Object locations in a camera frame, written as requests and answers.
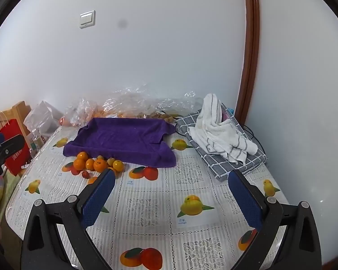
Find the blue textured pad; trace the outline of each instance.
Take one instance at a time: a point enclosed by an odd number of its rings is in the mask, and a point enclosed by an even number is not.
[[[82,207],[81,226],[87,228],[95,223],[111,191],[115,185],[115,174],[112,170],[104,176],[96,190]]]
[[[262,210],[235,171],[229,173],[228,185],[249,226],[262,228]]]

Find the white towel with gray stripes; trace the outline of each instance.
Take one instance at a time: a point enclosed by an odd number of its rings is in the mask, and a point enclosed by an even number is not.
[[[189,127],[193,140],[208,154],[220,154],[230,162],[243,162],[247,153],[255,155],[258,146],[243,137],[231,119],[222,121],[221,103],[215,94],[207,94],[195,127]]]

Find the purple cloth on chair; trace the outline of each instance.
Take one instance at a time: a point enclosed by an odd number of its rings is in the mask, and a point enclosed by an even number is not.
[[[163,141],[175,127],[161,119],[93,118],[68,142],[64,156],[85,151],[90,157],[102,155],[149,167],[173,167],[174,152]]]

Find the wooden door frame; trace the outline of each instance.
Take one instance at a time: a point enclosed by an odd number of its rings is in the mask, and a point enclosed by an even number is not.
[[[247,118],[257,72],[260,37],[259,0],[245,0],[245,8],[247,11],[247,26],[245,30],[244,64],[235,108],[235,118],[241,125],[245,124]]]

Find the white wall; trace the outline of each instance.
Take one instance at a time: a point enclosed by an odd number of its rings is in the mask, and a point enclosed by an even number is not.
[[[338,19],[323,0],[260,0],[246,124],[291,204],[308,200],[323,261],[338,255]]]
[[[96,25],[80,29],[91,10]],[[0,28],[0,109],[63,110],[143,83],[168,97],[215,92],[234,108],[244,40],[244,0],[21,0]]]

